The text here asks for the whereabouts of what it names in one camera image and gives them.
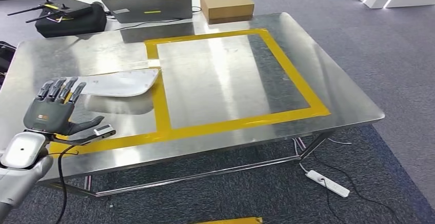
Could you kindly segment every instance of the laptop lid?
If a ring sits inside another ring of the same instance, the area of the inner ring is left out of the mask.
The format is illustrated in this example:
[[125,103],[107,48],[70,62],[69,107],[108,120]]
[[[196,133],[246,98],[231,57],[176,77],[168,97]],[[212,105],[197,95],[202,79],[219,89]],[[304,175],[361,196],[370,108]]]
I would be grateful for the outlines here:
[[120,23],[192,18],[192,0],[102,0]]

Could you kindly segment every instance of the yellow tape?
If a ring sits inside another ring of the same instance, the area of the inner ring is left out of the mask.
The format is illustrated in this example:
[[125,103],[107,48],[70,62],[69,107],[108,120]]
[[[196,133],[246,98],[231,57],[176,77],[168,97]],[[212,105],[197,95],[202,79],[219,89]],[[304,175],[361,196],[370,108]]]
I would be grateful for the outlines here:
[[208,221],[202,222],[198,224],[262,224],[263,219],[261,217],[249,217],[249,218],[240,218],[240,219],[232,219],[232,220],[216,220],[216,221]]
[[[287,73],[288,77],[305,98],[309,104],[309,108],[172,129],[169,117],[169,109],[166,102],[165,87],[162,77],[163,73],[160,73],[155,84],[151,88],[157,130],[156,132],[93,142],[89,145],[78,147],[79,153],[85,154],[97,151],[112,150],[123,147],[138,146],[152,142],[176,140],[329,115],[329,110],[323,105],[322,101],[313,92],[308,83],[305,82],[303,77],[288,59],[287,55],[283,52],[281,47],[276,43],[266,29],[250,29],[235,32],[152,39],[145,41],[145,45],[148,58],[158,59],[158,44],[251,34],[258,34],[263,39],[273,56],[277,59],[284,71]],[[63,151],[65,148],[65,145],[53,143],[50,147],[50,152],[53,153]]]
[[54,6],[54,5],[47,5],[47,4],[44,4],[44,6],[45,6],[45,7],[48,7],[48,8],[51,8],[51,9],[55,9],[55,10],[59,9],[59,7],[56,7],[56,6]]
[[161,10],[152,10],[152,11],[144,11],[144,14],[154,14],[154,13],[161,13]]

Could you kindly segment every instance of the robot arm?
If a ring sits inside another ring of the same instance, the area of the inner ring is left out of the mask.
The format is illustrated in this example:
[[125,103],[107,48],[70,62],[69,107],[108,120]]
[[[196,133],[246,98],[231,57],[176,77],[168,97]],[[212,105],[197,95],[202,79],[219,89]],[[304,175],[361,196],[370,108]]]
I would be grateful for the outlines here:
[[116,133],[110,125],[105,125],[94,129],[93,135],[82,139],[64,140],[56,137],[56,134],[72,135],[87,130],[99,125],[104,119],[103,116],[98,116],[84,123],[70,122],[74,105],[86,83],[80,83],[67,99],[77,77],[71,78],[63,87],[65,81],[66,78],[62,77],[56,82],[50,80],[43,85],[24,117],[27,129],[15,135],[0,155],[0,223],[3,223],[13,208],[23,202],[36,182],[53,165],[53,158],[47,155],[46,149],[51,141],[78,146]]

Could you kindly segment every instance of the black bag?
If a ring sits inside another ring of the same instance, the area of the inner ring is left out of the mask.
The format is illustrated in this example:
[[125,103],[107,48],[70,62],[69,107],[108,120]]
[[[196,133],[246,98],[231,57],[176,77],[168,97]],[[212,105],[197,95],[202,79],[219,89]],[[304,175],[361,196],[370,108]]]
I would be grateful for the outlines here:
[[0,87],[3,85],[14,54],[15,47],[13,45],[0,41]]
[[[66,19],[61,23],[47,19],[38,20],[35,24],[36,30],[45,38],[103,32],[107,22],[106,13],[99,4],[91,4],[91,6],[92,13],[71,20]],[[40,16],[48,12],[49,9],[44,9]]]

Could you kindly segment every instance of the white power strip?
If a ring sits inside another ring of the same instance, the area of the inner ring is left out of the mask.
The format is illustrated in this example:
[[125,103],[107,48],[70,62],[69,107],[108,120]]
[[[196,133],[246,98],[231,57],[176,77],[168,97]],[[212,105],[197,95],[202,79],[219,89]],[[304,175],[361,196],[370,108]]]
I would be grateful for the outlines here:
[[315,182],[321,184],[322,186],[326,187],[327,189],[339,194],[342,197],[349,196],[349,190],[342,187],[341,185],[335,183],[334,181],[326,178],[325,176],[319,174],[318,172],[314,170],[310,170],[308,173],[305,174],[308,178],[314,180]]

